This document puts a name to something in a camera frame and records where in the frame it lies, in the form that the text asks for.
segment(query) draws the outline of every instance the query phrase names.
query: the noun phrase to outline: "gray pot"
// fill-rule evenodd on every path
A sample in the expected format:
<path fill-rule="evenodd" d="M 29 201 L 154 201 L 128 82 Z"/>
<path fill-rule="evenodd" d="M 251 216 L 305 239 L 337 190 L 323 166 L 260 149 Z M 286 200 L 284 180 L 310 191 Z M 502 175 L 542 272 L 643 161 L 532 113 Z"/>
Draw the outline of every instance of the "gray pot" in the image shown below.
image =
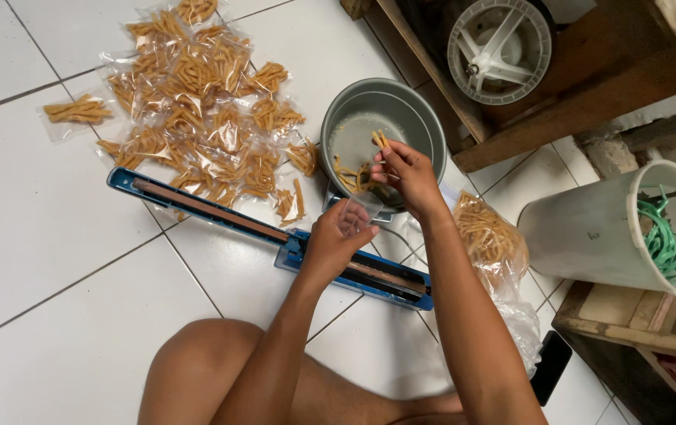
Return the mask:
<path fill-rule="evenodd" d="M 388 139 L 408 144 L 432 160 L 437 183 L 443 179 L 446 145 L 443 127 L 429 103 L 417 92 L 392 79 L 369 78 L 346 87 L 330 105 L 322 122 L 320 157 L 325 173 L 346 197 L 333 169 L 338 154 L 341 165 L 356 170 L 371 161 L 378 148 L 372 144 L 372 131 L 382 130 Z M 373 193 L 385 204 L 383 213 L 402 213 L 403 198 L 392 189 L 386 197 Z"/>

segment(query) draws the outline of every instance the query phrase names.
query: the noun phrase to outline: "knee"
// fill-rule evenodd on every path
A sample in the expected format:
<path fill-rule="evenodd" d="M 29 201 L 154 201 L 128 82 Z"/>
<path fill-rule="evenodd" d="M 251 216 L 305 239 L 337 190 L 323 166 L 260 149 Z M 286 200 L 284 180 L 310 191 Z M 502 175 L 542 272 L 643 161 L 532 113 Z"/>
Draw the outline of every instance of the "knee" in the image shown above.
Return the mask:
<path fill-rule="evenodd" d="M 154 361 L 197 370 L 218 368 L 230 358 L 248 358 L 264 333 L 259 326 L 239 320 L 198 320 L 167 340 Z"/>

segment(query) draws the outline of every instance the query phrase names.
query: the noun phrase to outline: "black smartphone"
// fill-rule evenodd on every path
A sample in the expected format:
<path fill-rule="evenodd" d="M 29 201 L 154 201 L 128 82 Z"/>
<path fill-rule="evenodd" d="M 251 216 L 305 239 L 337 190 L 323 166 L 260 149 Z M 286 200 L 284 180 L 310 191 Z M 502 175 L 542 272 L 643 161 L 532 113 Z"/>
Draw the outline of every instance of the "black smartphone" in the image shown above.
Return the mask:
<path fill-rule="evenodd" d="M 543 408 L 548 404 L 550 395 L 558 385 L 560 375 L 563 374 L 572 353 L 571 347 L 556 331 L 548 331 L 542 340 L 540 350 L 542 360 L 537 364 L 537 372 L 534 373 L 530 383 L 537 401 Z"/>

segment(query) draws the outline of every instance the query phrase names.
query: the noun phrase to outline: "person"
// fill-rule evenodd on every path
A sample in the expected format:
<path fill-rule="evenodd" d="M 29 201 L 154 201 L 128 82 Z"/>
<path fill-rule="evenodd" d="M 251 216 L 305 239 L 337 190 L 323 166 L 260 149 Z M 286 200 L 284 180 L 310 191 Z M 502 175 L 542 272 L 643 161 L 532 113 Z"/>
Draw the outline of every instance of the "person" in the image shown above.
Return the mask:
<path fill-rule="evenodd" d="M 378 231 L 370 226 L 343 236 L 342 200 L 312 226 L 301 270 L 267 331 L 207 319 L 160 348 L 139 425 L 547 424 L 511 335 L 468 260 L 430 159 L 396 140 L 389 144 L 375 156 L 371 178 L 397 189 L 422 225 L 437 329 L 456 393 L 386 399 L 304 353 L 322 291 Z"/>

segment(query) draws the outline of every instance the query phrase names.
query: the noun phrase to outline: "tiled floor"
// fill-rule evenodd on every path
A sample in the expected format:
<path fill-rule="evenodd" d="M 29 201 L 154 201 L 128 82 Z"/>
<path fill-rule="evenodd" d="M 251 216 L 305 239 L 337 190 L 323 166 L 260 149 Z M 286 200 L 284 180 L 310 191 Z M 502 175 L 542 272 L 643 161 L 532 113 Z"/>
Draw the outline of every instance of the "tiled floor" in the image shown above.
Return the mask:
<path fill-rule="evenodd" d="M 100 85 L 92 70 L 98 54 L 131 47 L 118 23 L 137 20 L 134 8 L 144 5 L 0 0 L 0 425 L 133 423 L 163 341 L 198 318 L 267 327 L 293 280 L 271 266 L 271 246 L 195 218 L 177 224 L 108 190 L 97 135 L 54 144 L 47 138 L 36 108 Z M 446 134 L 459 130 L 381 11 L 353 22 L 337 1 L 229 0 L 220 9 L 251 35 L 255 65 L 274 59 L 295 74 L 283 91 L 308 118 L 302 130 L 314 140 L 335 95 L 372 76 L 409 84 L 449 123 Z M 115 120 L 96 130 L 111 138 L 124 125 Z M 142 171 L 169 178 L 159 167 Z M 277 170 L 283 182 L 297 174 L 289 164 Z M 446 185 L 481 195 L 512 222 L 531 200 L 596 179 L 571 140 L 470 176 L 448 161 L 444 176 Z M 326 178 L 302 181 L 308 217 L 300 227 L 308 229 L 320 214 Z M 276 223 L 264 204 L 236 208 Z M 406 220 L 398 216 L 389 228 L 421 245 Z M 425 270 L 387 231 L 364 249 Z M 424 246 L 418 253 L 425 258 Z M 522 280 L 522 297 L 538 311 L 543 334 L 570 284 L 537 272 Z M 331 286 L 309 338 L 307 353 L 381 394 L 410 398 L 449 388 L 434 312 Z M 578 356 L 545 414 L 552 424 L 633 421 Z"/>

